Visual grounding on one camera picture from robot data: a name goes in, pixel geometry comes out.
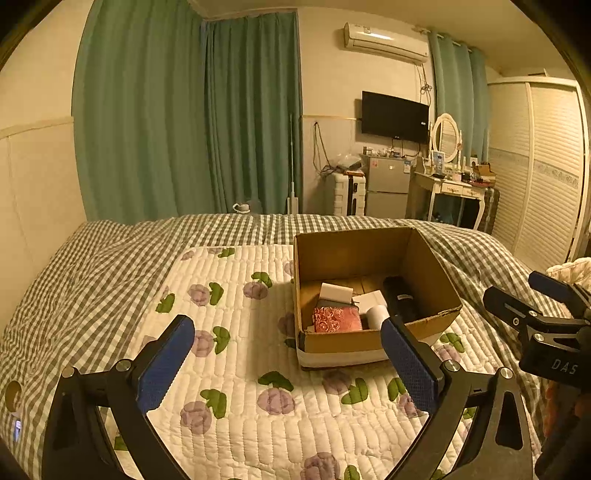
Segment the metal screw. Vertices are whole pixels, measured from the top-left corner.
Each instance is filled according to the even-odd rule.
[[[511,370],[511,368],[503,367],[501,368],[501,375],[509,380],[510,378],[513,378],[513,370]]]
[[[115,368],[118,372],[127,372],[127,370],[131,368],[131,362],[127,359],[120,360],[117,362],[117,365],[115,365]]]
[[[460,364],[455,360],[445,360],[443,365],[445,366],[446,370],[450,372],[457,372],[459,369],[461,369]]]
[[[72,367],[67,366],[61,371],[61,376],[64,378],[70,378],[72,375],[74,375],[74,372],[75,370]]]

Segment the green curtain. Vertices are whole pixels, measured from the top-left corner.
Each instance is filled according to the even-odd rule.
[[[294,182],[301,197],[301,81],[297,14],[204,22],[207,146],[216,208],[260,201],[284,213],[290,115]]]
[[[449,113],[462,130],[462,155],[474,152],[480,162],[488,156],[489,101],[485,58],[466,44],[455,45],[448,35],[429,34],[433,56],[437,114]]]
[[[186,0],[95,0],[72,115],[88,219],[214,212],[200,24]]]

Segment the vanity table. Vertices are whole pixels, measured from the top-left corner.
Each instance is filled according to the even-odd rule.
[[[426,173],[415,173],[414,183],[422,189],[431,191],[431,201],[429,203],[429,214],[427,220],[430,222],[433,216],[433,205],[435,203],[435,195],[451,195],[454,197],[461,197],[460,215],[457,218],[457,225],[460,226],[462,221],[462,213],[464,211],[464,203],[466,199],[476,199],[479,201],[480,208],[478,209],[478,216],[474,224],[474,230],[478,230],[482,214],[484,213],[485,202],[484,194],[486,187],[476,187],[469,183],[462,181],[453,181],[448,179],[438,179]],[[414,205],[413,218],[417,217],[416,204]]]

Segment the green leaf pattern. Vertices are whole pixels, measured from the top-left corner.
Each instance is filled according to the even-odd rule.
[[[160,300],[158,306],[156,307],[156,312],[158,313],[169,313],[170,310],[173,309],[174,305],[174,293],[169,293],[166,295],[165,298]]]
[[[226,415],[226,394],[211,388],[209,390],[201,390],[200,395],[207,400],[206,406],[212,409],[213,416],[218,420]]]
[[[349,387],[349,393],[343,395],[340,402],[343,405],[354,405],[368,399],[369,389],[363,378],[356,378],[355,385]]]
[[[464,414],[462,415],[462,418],[464,420],[472,419],[472,418],[474,418],[475,414],[476,414],[476,407],[466,408],[466,409],[464,409]]]
[[[357,471],[357,467],[355,465],[347,465],[347,468],[345,469],[344,480],[361,480],[361,475]]]
[[[291,392],[294,389],[291,382],[276,370],[267,372],[258,379],[258,382],[261,385],[272,385],[274,388],[283,388],[288,392]]]
[[[209,288],[211,289],[211,296],[209,297],[209,304],[215,306],[222,298],[223,288],[219,283],[215,283],[215,282],[211,282],[209,284]]]
[[[113,450],[128,450],[127,445],[123,441],[121,435],[117,435],[117,437],[115,437],[115,445],[113,446]]]
[[[390,401],[395,401],[398,395],[404,395],[406,392],[407,389],[402,382],[402,378],[396,377],[390,380],[388,384],[388,399]]]
[[[218,258],[225,258],[229,257],[236,253],[236,249],[234,247],[224,248],[220,253],[218,253]]]
[[[441,343],[450,343],[451,345],[453,345],[453,347],[458,351],[458,353],[466,352],[464,344],[462,343],[462,338],[453,332],[444,333],[439,337],[439,340],[441,341]]]
[[[216,342],[216,355],[222,353],[228,343],[230,343],[230,332],[228,332],[224,327],[216,326],[213,328],[213,334],[215,335],[213,341]]]
[[[258,280],[260,283],[264,283],[267,288],[271,288],[273,286],[272,280],[269,278],[269,274],[267,272],[254,272],[251,275],[253,280]]]
[[[441,480],[444,476],[445,476],[445,473],[443,473],[443,470],[438,468],[437,470],[435,470],[435,473],[431,477],[431,480]]]

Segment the oval mirror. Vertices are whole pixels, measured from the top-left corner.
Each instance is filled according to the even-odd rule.
[[[445,153],[445,161],[449,163],[457,157],[460,144],[460,132],[456,121],[449,113],[439,115],[431,130],[431,144],[433,149]]]

